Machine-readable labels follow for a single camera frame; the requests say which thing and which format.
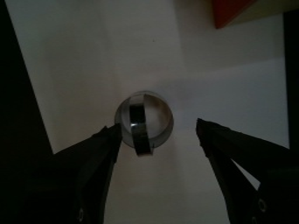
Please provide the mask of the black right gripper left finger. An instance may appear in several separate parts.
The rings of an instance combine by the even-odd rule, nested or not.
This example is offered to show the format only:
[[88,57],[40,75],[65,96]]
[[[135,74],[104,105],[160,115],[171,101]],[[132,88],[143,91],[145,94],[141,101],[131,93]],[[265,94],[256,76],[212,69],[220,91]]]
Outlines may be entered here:
[[26,182],[22,224],[104,224],[120,143],[116,124],[50,157]]

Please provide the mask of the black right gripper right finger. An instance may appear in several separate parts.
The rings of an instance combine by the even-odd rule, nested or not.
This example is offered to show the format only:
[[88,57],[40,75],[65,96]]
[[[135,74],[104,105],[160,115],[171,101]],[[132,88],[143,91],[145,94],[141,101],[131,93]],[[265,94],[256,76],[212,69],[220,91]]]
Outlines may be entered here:
[[201,119],[196,135],[229,224],[299,224],[299,154]]

